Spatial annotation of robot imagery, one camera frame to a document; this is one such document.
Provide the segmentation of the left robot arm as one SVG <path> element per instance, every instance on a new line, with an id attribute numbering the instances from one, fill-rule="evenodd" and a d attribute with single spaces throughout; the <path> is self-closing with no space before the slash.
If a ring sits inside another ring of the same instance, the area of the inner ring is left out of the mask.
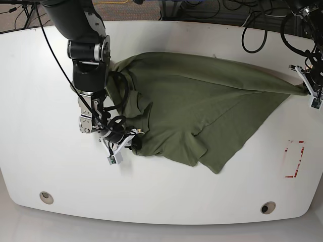
<path id="1" fill-rule="evenodd" d="M 280 25 L 280 36 L 284 45 L 297 55 L 305 58 L 305 68 L 291 66 L 295 71 L 300 72 L 300 76 L 304 78 L 304 83 L 308 91 L 315 99 L 322 99 L 322 1 L 285 1 L 286 7 L 273 8 L 265 10 L 261 1 L 256 2 L 256 6 L 260 12 L 252 17 L 251 21 L 259 17 L 264 20 L 264 37 L 260 47 L 256 50 L 248 50 L 245 47 L 244 37 L 247 28 L 251 24 L 247 20 L 244 25 L 244 30 L 241 37 L 241 44 L 245 52 L 254 54 L 261 51 L 266 43 L 268 35 L 267 15 L 274 10 L 288 11 L 283 17 Z M 286 24 L 294 18 L 299 21 L 299 26 L 307 37 L 310 37 L 314 43 L 312 50 L 300 50 L 291 45 L 286 36 Z"/>

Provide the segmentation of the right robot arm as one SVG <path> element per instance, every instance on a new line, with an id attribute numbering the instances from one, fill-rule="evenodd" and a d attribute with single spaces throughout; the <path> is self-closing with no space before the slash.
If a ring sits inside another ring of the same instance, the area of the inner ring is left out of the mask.
<path id="1" fill-rule="evenodd" d="M 122 148 L 141 148 L 134 127 L 125 127 L 123 115 L 111 117 L 111 111 L 125 107 L 129 98 L 126 78 L 110 72 L 110 37 L 92 1 L 35 1 L 43 6 L 58 31 L 68 40 L 67 55 L 73 62 L 71 88 L 78 95 L 81 109 L 79 127 L 82 133 L 98 133 L 111 164 L 122 159 Z M 124 94 L 117 104 L 105 107 L 109 79 L 124 84 Z"/>

